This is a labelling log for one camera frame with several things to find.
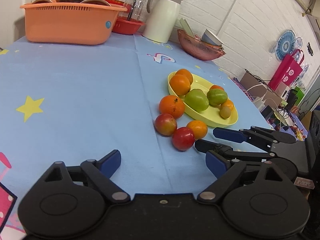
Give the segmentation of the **brown longan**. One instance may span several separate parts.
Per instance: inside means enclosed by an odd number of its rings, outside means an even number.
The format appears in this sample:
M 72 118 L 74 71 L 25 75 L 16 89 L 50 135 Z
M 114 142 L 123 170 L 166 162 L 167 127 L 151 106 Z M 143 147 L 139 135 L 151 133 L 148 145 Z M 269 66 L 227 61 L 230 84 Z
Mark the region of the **brown longan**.
M 231 116 L 232 110 L 228 106 L 220 107 L 219 115 L 223 119 L 228 119 Z

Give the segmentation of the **small orange front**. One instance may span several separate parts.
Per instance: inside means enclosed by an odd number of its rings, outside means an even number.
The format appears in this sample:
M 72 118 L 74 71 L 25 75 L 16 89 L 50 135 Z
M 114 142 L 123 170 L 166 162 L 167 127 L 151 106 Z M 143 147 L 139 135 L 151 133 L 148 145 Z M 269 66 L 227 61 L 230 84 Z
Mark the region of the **small orange front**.
M 224 103 L 220 105 L 220 108 L 223 107 L 228 107 L 232 111 L 234 109 L 234 103 L 231 100 L 227 99 Z

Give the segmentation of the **small orange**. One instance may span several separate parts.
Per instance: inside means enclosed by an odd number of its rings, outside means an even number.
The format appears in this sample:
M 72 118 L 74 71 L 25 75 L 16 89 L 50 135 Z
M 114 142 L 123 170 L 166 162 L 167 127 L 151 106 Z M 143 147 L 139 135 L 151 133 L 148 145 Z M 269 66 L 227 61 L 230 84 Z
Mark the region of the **small orange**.
M 234 103 L 231 100 L 227 99 L 224 103 L 220 105 L 220 108 L 223 107 L 228 107 L 232 111 L 234 109 Z
M 190 91 L 190 82 L 184 75 L 174 75 L 169 81 L 170 87 L 178 96 L 184 96 Z

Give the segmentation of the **green tomato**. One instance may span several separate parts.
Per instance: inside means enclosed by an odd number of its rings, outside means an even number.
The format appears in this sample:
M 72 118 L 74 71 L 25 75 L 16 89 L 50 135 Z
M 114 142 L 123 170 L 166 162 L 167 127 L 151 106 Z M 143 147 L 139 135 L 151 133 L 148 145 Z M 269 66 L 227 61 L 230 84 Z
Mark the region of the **green tomato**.
M 200 89 L 192 89 L 184 97 L 184 103 L 197 112 L 205 111 L 209 107 L 209 101 Z
M 224 90 L 215 88 L 207 92 L 207 99 L 211 106 L 218 106 L 227 101 L 228 95 Z

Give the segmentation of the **large orange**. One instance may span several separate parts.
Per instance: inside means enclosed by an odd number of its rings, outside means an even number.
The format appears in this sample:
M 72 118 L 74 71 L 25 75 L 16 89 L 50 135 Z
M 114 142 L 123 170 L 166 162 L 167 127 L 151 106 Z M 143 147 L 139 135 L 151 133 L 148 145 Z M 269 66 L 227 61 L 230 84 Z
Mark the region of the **large orange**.
M 159 102 L 158 109 L 161 114 L 170 114 L 175 119 L 178 119 L 185 111 L 185 104 L 179 97 L 167 95 Z

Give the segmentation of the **white phone charger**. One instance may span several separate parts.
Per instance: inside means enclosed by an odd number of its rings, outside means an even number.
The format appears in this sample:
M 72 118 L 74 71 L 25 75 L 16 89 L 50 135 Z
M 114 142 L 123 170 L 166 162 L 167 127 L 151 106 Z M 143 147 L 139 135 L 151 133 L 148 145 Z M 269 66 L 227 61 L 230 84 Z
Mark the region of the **white phone charger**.
M 263 102 L 263 99 L 261 97 L 258 97 L 258 96 L 253 100 L 253 104 L 255 105 L 255 107 L 259 111 L 262 111 L 265 108 L 265 104 Z

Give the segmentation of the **cardboard box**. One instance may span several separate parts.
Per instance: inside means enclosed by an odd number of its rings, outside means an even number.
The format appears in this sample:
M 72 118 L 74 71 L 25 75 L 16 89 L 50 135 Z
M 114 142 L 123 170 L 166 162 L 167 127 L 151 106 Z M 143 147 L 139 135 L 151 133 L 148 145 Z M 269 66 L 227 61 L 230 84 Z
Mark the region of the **cardboard box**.
M 240 84 L 244 87 L 245 92 L 251 96 L 251 99 L 261 99 L 265 106 L 276 108 L 282 102 L 281 97 L 279 97 L 265 81 L 248 71 L 246 71 L 241 78 Z

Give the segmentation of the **blue patterned tablecloth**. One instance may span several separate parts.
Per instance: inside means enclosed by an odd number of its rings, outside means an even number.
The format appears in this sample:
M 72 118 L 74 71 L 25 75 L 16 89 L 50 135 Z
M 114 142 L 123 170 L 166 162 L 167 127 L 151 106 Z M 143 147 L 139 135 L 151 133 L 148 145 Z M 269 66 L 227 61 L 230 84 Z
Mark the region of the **blue patterned tablecloth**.
M 238 110 L 233 129 L 268 127 L 213 62 L 180 46 L 112 34 L 99 46 L 31 43 L 1 52 L 1 183 L 22 199 L 55 161 L 77 166 L 121 152 L 112 180 L 128 194 L 198 194 L 214 175 L 195 148 L 180 152 L 153 126 L 167 77 L 187 69 L 222 86 Z

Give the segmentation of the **pink gift bag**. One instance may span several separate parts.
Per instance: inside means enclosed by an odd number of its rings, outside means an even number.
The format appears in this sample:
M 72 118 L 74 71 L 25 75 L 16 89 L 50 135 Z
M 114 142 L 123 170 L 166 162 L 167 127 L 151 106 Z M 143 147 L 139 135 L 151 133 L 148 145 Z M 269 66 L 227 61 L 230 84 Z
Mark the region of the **pink gift bag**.
M 276 90 L 281 82 L 290 86 L 302 72 L 303 61 L 304 52 L 301 49 L 295 49 L 292 54 L 286 54 L 268 86 L 273 90 Z

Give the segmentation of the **pink glass bowl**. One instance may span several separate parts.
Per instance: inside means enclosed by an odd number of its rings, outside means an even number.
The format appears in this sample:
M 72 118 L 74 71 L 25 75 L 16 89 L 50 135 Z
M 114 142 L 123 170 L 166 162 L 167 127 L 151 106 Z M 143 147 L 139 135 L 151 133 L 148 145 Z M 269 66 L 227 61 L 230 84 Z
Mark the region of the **pink glass bowl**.
M 193 38 L 182 29 L 177 29 L 177 34 L 182 49 L 199 60 L 213 61 L 226 54 L 221 46 L 214 46 L 203 42 L 198 36 Z

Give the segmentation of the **blue round fan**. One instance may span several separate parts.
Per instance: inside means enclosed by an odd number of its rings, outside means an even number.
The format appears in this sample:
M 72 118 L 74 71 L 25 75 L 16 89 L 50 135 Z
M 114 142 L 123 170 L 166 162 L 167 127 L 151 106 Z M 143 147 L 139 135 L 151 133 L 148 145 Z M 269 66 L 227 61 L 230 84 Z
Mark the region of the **blue round fan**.
M 282 61 L 286 55 L 291 55 L 293 53 L 295 42 L 295 33 L 292 30 L 286 30 L 271 47 L 270 53 L 274 53 L 277 60 Z

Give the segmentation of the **white blue stacked bowl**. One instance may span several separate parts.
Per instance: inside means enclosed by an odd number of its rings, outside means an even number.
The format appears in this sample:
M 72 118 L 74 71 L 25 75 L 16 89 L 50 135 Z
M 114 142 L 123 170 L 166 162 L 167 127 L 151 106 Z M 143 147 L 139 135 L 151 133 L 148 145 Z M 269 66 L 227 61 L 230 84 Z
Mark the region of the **white blue stacked bowl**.
M 202 34 L 201 41 L 214 46 L 222 46 L 223 42 L 210 30 L 206 29 Z

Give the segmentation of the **green white tilted dish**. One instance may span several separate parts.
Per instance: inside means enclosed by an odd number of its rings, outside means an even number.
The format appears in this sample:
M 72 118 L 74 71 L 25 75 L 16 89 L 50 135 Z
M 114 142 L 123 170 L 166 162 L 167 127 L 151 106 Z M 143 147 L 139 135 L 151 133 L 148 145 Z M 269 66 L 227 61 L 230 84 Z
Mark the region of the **green white tilted dish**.
M 185 31 L 185 33 L 188 36 L 195 38 L 195 35 L 194 35 L 191 27 L 189 26 L 188 22 L 186 21 L 186 19 L 180 18 L 180 25 L 182 26 L 183 30 Z

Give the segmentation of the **small red plastic basket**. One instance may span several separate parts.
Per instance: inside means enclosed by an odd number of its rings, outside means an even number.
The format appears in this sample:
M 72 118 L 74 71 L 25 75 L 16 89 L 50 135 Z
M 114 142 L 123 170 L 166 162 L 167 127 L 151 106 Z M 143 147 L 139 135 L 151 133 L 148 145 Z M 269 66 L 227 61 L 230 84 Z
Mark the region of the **small red plastic basket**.
M 144 24 L 142 21 L 128 21 L 125 17 L 118 17 L 112 31 L 123 35 L 133 35 Z

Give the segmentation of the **white thermos jug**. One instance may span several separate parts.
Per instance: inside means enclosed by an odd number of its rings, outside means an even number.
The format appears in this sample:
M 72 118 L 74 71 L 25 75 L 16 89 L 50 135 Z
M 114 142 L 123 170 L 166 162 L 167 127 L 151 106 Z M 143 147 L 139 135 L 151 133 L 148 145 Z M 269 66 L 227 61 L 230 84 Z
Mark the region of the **white thermos jug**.
M 148 0 L 146 10 L 149 16 L 142 36 L 158 43 L 167 43 L 180 13 L 181 2 Z

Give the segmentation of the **orange plastic basin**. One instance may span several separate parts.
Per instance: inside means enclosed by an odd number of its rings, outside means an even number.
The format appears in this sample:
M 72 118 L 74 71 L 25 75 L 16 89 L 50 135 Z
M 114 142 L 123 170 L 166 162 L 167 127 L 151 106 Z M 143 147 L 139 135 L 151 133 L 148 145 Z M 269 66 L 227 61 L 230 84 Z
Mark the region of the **orange plastic basin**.
M 25 35 L 30 42 L 99 45 L 108 40 L 124 6 L 49 2 L 27 3 Z

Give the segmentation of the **clear glass jar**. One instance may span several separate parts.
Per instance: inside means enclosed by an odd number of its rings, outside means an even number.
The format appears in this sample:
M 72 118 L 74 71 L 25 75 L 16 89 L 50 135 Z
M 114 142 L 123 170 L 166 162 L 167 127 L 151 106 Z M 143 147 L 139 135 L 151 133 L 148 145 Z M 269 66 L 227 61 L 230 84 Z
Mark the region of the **clear glass jar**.
M 139 21 L 146 0 L 126 0 L 128 21 Z

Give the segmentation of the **metal bowls in basin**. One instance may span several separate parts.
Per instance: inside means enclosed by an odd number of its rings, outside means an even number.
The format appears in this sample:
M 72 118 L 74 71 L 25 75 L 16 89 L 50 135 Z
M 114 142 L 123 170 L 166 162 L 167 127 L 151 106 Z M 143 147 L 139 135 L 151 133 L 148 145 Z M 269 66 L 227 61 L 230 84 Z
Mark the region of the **metal bowls in basin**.
M 32 2 L 32 4 L 39 4 L 39 3 L 61 3 L 61 2 L 66 2 L 66 3 L 86 3 L 86 4 L 96 4 L 96 5 L 105 5 L 105 6 L 110 6 L 110 3 L 108 3 L 105 0 L 35 0 Z

